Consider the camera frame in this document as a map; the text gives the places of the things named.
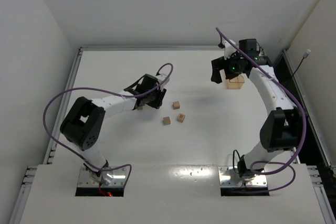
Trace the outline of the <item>clear plastic block container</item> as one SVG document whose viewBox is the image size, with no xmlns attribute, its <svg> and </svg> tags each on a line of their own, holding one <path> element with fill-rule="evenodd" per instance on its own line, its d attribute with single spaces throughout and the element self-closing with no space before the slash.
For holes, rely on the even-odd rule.
<svg viewBox="0 0 336 224">
<path fill-rule="evenodd" d="M 242 74 L 232 79 L 226 79 L 225 72 L 224 70 L 222 70 L 221 77 L 222 77 L 223 82 L 225 83 L 225 87 L 230 90 L 239 90 L 245 83 L 245 79 Z"/>
</svg>

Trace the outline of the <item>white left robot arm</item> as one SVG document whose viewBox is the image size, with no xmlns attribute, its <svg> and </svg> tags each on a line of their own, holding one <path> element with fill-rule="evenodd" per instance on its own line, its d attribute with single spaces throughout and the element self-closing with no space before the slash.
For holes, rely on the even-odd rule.
<svg viewBox="0 0 336 224">
<path fill-rule="evenodd" d="M 145 105 L 159 109 L 168 82 L 169 77 L 165 74 L 145 74 L 116 95 L 76 99 L 60 126 L 60 132 L 76 146 L 84 158 L 85 167 L 94 177 L 100 178 L 102 170 L 109 168 L 97 144 L 104 120 Z"/>
</svg>

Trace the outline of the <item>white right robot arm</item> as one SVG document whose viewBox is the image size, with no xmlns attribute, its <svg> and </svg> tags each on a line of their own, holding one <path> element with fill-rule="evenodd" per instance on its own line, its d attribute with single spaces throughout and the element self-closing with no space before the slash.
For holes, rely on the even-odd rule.
<svg viewBox="0 0 336 224">
<path fill-rule="evenodd" d="M 259 142 L 239 159 L 236 171 L 239 176 L 260 173 L 277 155 L 293 148 L 299 154 L 306 138 L 306 112 L 278 82 L 270 59 L 261 53 L 257 40 L 244 39 L 236 44 L 232 40 L 221 39 L 218 46 L 224 54 L 211 62 L 211 81 L 222 83 L 221 71 L 225 73 L 225 80 L 245 74 L 258 90 L 267 111 Z"/>
</svg>

